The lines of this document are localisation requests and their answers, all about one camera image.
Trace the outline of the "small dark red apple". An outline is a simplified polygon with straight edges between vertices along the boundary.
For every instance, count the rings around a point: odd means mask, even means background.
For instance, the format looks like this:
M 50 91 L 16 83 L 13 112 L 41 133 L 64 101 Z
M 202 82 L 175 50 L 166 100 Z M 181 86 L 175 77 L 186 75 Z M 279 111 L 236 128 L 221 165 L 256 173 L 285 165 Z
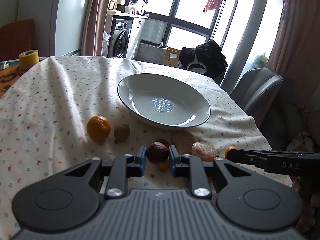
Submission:
M 165 139 L 159 139 L 151 143 L 146 149 L 146 157 L 152 164 L 162 164 L 169 157 L 169 142 Z

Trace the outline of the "small orange tangerine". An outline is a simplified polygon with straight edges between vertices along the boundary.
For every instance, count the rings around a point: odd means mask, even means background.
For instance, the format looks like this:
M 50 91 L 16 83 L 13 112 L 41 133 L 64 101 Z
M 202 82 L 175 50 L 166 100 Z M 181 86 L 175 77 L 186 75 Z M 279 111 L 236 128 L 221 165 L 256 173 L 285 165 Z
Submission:
M 226 147 L 225 152 L 224 152 L 224 157 L 225 157 L 226 159 L 227 159 L 228 152 L 229 152 L 230 150 L 236 150 L 236 147 L 235 147 L 235 146 L 228 146 L 228 147 Z

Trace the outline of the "orange table mat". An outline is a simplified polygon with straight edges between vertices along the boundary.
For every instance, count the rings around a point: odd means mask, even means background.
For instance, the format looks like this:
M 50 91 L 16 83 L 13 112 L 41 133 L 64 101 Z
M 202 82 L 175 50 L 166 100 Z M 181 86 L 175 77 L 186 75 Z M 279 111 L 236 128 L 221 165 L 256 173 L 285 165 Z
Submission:
M 11 86 L 23 75 L 17 63 L 1 70 L 0 74 L 0 97 L 9 90 Z

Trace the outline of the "pink left curtain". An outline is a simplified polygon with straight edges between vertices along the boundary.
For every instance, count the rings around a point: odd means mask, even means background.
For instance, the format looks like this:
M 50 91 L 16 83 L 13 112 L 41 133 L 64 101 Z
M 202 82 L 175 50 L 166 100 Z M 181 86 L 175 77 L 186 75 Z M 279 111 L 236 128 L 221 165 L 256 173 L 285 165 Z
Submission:
M 81 56 L 101 55 L 109 0 L 88 0 L 81 42 Z

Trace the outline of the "yellow tape roll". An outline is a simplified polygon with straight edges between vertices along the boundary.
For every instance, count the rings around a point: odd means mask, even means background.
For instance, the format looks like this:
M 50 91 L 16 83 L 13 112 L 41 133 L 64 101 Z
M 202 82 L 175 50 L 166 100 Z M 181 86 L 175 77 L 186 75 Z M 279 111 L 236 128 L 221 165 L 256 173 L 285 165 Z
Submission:
M 28 50 L 20 53 L 18 56 L 19 68 L 22 71 L 28 71 L 31 67 L 39 62 L 39 51 Z

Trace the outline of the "white bowl with blue rim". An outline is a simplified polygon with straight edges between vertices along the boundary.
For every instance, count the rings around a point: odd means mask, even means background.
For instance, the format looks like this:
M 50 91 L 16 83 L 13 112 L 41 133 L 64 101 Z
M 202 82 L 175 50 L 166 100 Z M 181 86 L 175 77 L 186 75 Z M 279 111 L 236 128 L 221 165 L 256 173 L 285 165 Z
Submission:
M 207 99 L 172 77 L 138 73 L 119 81 L 118 96 L 139 120 L 155 128 L 182 130 L 200 126 L 211 116 Z

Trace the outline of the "small brown kiwi fruit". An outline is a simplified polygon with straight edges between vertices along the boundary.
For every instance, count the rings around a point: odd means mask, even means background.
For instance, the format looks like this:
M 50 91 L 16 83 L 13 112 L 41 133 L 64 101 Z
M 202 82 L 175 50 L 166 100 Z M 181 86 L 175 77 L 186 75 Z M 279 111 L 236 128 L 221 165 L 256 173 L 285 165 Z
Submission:
M 127 124 L 119 124 L 114 128 L 114 137 L 117 141 L 126 141 L 130 136 L 130 128 Z

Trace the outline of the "brown wooden chair back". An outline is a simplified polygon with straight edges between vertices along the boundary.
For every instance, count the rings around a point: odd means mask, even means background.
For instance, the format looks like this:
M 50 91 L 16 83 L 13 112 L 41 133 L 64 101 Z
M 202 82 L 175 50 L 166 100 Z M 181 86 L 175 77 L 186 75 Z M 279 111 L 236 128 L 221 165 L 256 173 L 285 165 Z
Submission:
M 20 53 L 31 50 L 34 33 L 33 20 L 18 21 L 0 29 L 0 60 L 17 59 Z

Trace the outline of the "small orange kumquat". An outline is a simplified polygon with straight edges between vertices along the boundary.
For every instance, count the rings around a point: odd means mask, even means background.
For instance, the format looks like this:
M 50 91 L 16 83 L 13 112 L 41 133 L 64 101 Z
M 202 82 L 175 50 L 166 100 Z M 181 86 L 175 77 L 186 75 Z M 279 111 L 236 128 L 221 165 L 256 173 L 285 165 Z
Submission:
M 157 165 L 157 168 L 160 170 L 160 171 L 166 171 L 170 168 L 170 163 L 168 161 L 164 162 L 164 163 L 161 163 L 161 164 L 158 164 Z

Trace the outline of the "white kitchen cabinet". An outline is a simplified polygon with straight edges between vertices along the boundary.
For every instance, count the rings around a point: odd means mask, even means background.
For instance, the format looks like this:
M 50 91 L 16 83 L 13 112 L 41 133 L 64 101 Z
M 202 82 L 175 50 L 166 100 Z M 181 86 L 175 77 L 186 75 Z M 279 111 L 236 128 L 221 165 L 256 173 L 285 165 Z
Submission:
M 145 23 L 144 18 L 137 18 L 137 17 L 133 18 L 129 44 L 127 47 L 127 54 L 126 54 L 126 58 L 129 60 L 137 56 L 144 23 Z

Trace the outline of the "black clothes on chair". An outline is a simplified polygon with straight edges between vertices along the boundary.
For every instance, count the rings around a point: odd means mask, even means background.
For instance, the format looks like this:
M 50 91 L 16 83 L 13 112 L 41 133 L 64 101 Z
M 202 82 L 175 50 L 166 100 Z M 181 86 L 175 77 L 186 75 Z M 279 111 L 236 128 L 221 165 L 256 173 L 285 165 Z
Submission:
M 205 66 L 205 75 L 215 80 L 224 76 L 228 66 L 226 57 L 221 51 L 222 48 L 214 40 L 210 40 L 195 48 L 183 47 L 179 60 L 183 68 L 187 69 L 188 65 L 197 59 L 196 64 L 202 63 Z

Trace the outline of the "orange mandarin on cloth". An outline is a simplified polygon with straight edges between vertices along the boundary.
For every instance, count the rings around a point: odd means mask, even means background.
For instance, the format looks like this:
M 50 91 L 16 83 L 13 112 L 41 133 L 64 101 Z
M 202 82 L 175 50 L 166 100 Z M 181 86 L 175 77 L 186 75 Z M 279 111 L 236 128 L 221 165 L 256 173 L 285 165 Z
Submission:
M 91 117 L 86 126 L 88 136 L 96 142 L 107 139 L 111 132 L 111 125 L 109 121 L 100 115 Z

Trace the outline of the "grey washing machine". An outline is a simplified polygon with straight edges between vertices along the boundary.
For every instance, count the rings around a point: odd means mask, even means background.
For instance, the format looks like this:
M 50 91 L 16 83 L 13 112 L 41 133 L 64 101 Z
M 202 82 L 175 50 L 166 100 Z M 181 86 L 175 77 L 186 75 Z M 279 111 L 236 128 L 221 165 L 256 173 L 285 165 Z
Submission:
M 111 27 L 111 37 L 108 45 L 108 57 L 124 58 L 129 46 L 132 18 L 114 18 Z

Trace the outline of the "cardboard box on floor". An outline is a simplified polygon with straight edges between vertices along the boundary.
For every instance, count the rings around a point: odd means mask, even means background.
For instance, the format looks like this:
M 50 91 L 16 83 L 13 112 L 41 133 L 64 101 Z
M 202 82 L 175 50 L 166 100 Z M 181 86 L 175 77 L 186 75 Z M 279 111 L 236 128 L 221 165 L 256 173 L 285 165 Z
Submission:
M 165 50 L 165 54 L 163 56 L 162 63 L 165 66 L 178 68 L 179 61 L 180 61 L 179 57 L 180 57 L 180 50 L 167 47 Z

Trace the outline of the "grey leather chair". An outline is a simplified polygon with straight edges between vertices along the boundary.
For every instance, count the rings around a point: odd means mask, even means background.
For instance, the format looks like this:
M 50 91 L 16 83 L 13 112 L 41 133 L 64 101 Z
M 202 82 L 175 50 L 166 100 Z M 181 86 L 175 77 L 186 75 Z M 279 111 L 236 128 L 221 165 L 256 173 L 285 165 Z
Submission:
M 260 127 L 283 83 L 283 78 L 268 68 L 247 71 L 230 97 Z

